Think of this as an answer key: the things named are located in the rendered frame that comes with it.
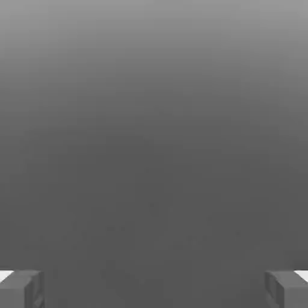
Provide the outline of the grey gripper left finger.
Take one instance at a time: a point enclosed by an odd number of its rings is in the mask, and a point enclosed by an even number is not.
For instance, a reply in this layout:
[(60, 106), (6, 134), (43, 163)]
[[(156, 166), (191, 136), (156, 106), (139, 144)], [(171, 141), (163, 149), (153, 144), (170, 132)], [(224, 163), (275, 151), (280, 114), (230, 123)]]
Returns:
[(0, 308), (45, 308), (44, 272), (0, 270)]

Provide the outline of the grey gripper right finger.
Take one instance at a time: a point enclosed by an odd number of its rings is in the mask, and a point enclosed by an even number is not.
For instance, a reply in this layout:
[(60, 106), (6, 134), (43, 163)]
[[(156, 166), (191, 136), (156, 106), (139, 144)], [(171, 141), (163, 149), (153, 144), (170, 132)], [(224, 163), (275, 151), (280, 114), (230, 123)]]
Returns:
[(268, 308), (308, 308), (308, 270), (266, 271)]

